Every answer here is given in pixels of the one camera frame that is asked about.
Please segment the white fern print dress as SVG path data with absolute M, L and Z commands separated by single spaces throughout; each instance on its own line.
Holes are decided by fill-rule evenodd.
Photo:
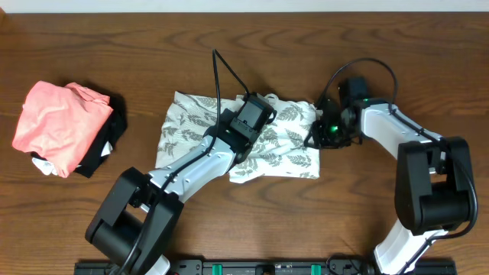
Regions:
M 316 120 L 314 106 L 284 101 L 273 93 L 265 98 L 277 110 L 277 117 L 264 127 L 246 160 L 229 170 L 229 180 L 245 183 L 259 176 L 317 179 L 319 150 L 303 145 Z M 176 92 L 161 127 L 155 167 L 174 162 L 198 145 L 215 124 L 216 108 L 216 98 Z

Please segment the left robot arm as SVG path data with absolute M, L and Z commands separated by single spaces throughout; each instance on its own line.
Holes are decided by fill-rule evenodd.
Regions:
M 223 176 L 251 152 L 276 112 L 249 107 L 220 113 L 189 153 L 169 165 L 142 173 L 124 171 L 110 189 L 85 238 L 113 264 L 113 274 L 165 274 L 163 256 L 185 202 Z

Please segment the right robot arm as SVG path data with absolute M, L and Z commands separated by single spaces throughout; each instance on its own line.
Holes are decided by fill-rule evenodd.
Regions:
M 309 134 L 315 148 L 339 149 L 367 138 L 397 161 L 397 220 L 363 274 L 418 274 L 419 259 L 436 241 L 472 230 L 478 198 L 465 139 L 428 131 L 383 99 L 322 99 L 317 107 Z

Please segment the folded black garment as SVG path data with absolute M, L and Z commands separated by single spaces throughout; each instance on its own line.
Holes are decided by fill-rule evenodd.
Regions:
M 90 178 L 105 162 L 128 126 L 127 109 L 123 96 L 107 89 L 102 89 L 102 94 L 109 97 L 108 105 L 113 111 L 99 130 L 86 155 L 74 170 L 75 173 L 86 178 Z

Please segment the folded coral pink garment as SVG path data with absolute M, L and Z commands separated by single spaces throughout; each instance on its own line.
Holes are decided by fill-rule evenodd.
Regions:
M 80 164 L 113 112 L 110 97 L 75 82 L 39 81 L 22 105 L 12 147 L 34 152 L 67 178 Z

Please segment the white crumpled cloth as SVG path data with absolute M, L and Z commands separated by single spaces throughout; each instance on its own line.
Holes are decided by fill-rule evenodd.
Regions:
M 101 157 L 107 157 L 112 152 L 112 150 L 112 145 L 107 141 L 102 149 Z M 58 175 L 55 166 L 50 161 L 42 160 L 36 157 L 32 157 L 31 160 L 33 165 L 35 165 L 36 168 L 38 168 L 45 176 Z

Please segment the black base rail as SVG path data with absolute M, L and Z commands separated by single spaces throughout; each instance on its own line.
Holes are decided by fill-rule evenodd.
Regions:
M 372 262 L 359 257 L 334 256 L 328 260 L 299 262 L 159 260 L 146 274 L 163 275 L 374 275 L 381 273 Z M 117 274 L 118 266 L 105 261 L 81 261 L 74 265 L 75 275 Z M 417 261 L 412 271 L 416 275 L 456 275 L 453 260 L 428 259 Z

